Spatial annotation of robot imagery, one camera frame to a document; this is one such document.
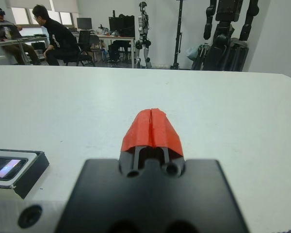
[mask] tripod stand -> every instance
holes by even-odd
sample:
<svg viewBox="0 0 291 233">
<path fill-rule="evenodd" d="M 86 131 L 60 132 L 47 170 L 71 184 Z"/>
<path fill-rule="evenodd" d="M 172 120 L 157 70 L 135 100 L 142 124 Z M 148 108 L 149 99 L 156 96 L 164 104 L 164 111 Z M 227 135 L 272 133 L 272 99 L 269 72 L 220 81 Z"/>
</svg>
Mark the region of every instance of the tripod stand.
<svg viewBox="0 0 291 233">
<path fill-rule="evenodd" d="M 182 41 L 181 20 L 182 20 L 183 0 L 177 0 L 177 1 L 180 1 L 180 6 L 179 6 L 177 37 L 176 37 L 176 49 L 175 49 L 174 64 L 170 66 L 170 69 L 179 69 L 178 54 L 181 53 L 181 41 Z"/>
</svg>

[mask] window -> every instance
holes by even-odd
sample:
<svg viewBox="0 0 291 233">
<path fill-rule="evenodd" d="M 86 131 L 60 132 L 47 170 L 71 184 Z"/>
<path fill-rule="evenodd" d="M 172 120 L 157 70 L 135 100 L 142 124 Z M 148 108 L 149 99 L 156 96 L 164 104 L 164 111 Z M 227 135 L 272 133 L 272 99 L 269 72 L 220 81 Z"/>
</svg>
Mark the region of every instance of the window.
<svg viewBox="0 0 291 233">
<path fill-rule="evenodd" d="M 16 24 L 29 24 L 25 8 L 12 7 L 12 12 Z"/>
<path fill-rule="evenodd" d="M 64 25 L 72 25 L 71 14 L 60 12 L 60 18 L 62 19 L 62 24 Z"/>
<path fill-rule="evenodd" d="M 29 9 L 29 14 L 30 14 L 30 19 L 31 19 L 32 24 L 38 25 L 38 22 L 35 20 L 34 15 L 32 13 L 32 9 Z"/>
<path fill-rule="evenodd" d="M 58 12 L 56 11 L 48 11 L 48 15 L 51 19 L 54 19 L 57 22 L 62 23 L 61 19 L 60 19 L 60 15 Z"/>
<path fill-rule="evenodd" d="M 12 8 L 12 12 L 17 25 L 22 25 L 23 27 L 39 27 L 39 24 L 34 19 L 32 9 Z M 73 27 L 71 13 L 48 11 L 48 15 L 67 27 Z"/>
</svg>

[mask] black pants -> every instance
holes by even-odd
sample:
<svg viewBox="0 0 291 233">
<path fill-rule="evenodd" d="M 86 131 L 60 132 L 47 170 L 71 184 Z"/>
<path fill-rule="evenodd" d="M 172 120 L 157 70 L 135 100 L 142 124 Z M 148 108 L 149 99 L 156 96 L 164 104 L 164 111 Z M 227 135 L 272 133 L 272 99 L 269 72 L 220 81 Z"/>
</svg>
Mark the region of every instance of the black pants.
<svg viewBox="0 0 291 233">
<path fill-rule="evenodd" d="M 50 66 L 59 66 L 57 59 L 69 60 L 77 58 L 79 51 L 76 50 L 49 50 L 46 53 L 47 62 Z"/>
</svg>

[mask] vr headset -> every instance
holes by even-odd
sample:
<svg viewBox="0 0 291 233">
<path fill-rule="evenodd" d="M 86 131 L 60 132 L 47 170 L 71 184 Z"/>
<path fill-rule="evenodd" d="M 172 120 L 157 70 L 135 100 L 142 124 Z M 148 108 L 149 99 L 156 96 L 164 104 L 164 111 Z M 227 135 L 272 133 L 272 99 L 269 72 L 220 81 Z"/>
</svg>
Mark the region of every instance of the vr headset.
<svg viewBox="0 0 291 233">
<path fill-rule="evenodd" d="M 5 11 L 4 10 L 0 10 L 0 16 L 4 16 L 5 15 Z"/>
</svg>

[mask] black jacket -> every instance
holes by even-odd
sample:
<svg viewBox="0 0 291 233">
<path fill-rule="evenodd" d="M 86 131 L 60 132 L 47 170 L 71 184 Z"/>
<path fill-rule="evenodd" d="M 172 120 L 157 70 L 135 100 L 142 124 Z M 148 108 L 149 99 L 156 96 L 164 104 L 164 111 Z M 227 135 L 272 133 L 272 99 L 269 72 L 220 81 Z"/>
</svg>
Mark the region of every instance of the black jacket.
<svg viewBox="0 0 291 233">
<path fill-rule="evenodd" d="M 76 38 L 64 25 L 50 18 L 43 26 L 48 30 L 49 41 L 54 49 L 79 50 Z"/>
</svg>

